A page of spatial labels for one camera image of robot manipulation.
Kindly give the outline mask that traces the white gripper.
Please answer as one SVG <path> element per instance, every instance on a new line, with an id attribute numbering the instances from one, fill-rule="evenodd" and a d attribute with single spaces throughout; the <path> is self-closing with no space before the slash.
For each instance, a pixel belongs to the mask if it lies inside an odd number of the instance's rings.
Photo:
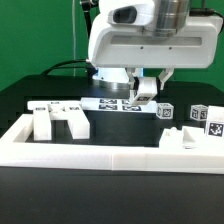
<path id="1" fill-rule="evenodd" d="M 101 3 L 93 21 L 88 58 L 96 67 L 127 68 L 130 95 L 139 84 L 135 68 L 206 68 L 214 60 L 223 19 L 191 16 L 187 3 Z"/>

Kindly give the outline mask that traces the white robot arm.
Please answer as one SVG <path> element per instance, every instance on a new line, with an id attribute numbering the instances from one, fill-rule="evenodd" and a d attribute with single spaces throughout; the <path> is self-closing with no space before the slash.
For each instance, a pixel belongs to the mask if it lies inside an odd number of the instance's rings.
<path id="1" fill-rule="evenodd" d="M 190 0 L 99 0 L 88 46 L 93 82 L 133 88 L 138 69 L 160 68 L 164 85 L 176 69 L 206 68 L 223 23 Z"/>

